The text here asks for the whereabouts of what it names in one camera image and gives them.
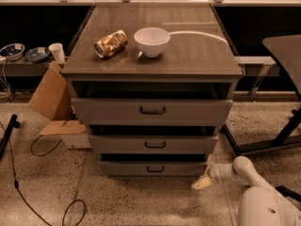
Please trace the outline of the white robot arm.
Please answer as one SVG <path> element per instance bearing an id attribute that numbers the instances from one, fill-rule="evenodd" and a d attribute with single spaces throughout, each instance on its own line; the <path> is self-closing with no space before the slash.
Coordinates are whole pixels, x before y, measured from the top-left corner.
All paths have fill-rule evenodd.
<path id="1" fill-rule="evenodd" d="M 209 163 L 191 187 L 201 190 L 211 183 L 234 182 L 248 186 L 238 207 L 238 226 L 301 226 L 301 211 L 259 175 L 245 156 L 231 163 Z"/>

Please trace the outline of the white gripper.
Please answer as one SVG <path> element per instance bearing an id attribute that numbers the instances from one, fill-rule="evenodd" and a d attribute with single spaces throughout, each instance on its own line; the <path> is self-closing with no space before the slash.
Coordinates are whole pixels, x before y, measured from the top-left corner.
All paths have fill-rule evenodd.
<path id="1" fill-rule="evenodd" d="M 209 169 L 210 177 L 201 177 L 195 181 L 191 187 L 195 190 L 201 190 L 211 185 L 212 180 L 215 183 L 232 181 L 235 178 L 236 172 L 231 163 L 215 164 Z"/>

